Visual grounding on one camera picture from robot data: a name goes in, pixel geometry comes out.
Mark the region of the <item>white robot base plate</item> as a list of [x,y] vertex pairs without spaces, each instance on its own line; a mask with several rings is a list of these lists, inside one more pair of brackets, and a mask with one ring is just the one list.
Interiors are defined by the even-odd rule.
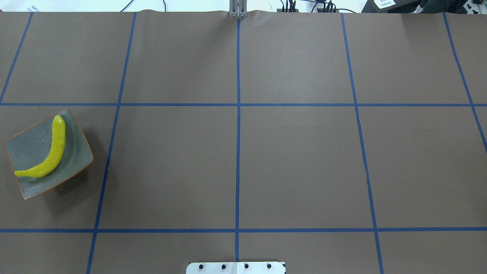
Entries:
[[195,262],[186,274],[285,274],[286,265],[278,261]]

